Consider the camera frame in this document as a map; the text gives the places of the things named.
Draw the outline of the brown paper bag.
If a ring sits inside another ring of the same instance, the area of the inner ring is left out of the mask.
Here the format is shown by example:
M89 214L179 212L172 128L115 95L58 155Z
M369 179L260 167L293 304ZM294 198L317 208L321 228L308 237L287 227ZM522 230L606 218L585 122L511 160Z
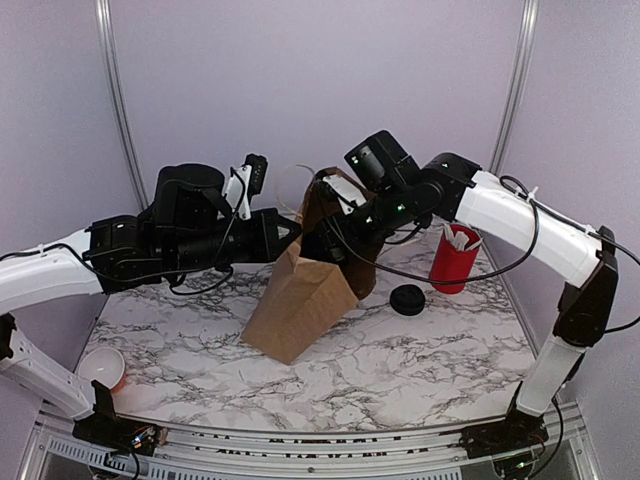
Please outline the brown paper bag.
M316 261L302 253L304 238L276 261L241 340L289 365L369 296L376 269L348 254L348 264Z

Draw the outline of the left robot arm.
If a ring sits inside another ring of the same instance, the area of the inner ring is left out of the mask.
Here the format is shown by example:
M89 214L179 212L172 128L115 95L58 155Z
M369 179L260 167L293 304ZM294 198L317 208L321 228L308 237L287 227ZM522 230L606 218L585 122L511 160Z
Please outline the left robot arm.
M82 378L47 355L16 317L144 285L163 283L183 295L189 275L213 270L228 280L238 264L276 261L301 228L275 208L252 208L266 170L266 160L255 155L228 173L205 164L166 166L141 213L98 220L62 239L4 254L2 374L61 410L75 438L135 458L152 455L160 426L120 416L103 381Z

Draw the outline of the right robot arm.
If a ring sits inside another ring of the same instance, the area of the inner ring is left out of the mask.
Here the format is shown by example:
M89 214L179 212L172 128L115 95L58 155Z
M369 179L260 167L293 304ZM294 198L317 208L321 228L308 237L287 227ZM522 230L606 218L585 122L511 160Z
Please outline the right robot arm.
M311 185L321 203L339 205L303 238L313 258L344 267L374 265L371 247L407 224L428 225L437 217L498 237L563 278L557 320L506 416L467 427L460 438L469 458L546 441L547 408L607 328L619 279L613 233L575 223L538 203L515 179L457 154L442 153L419 166L386 130L351 149L345 161L354 180L321 170Z

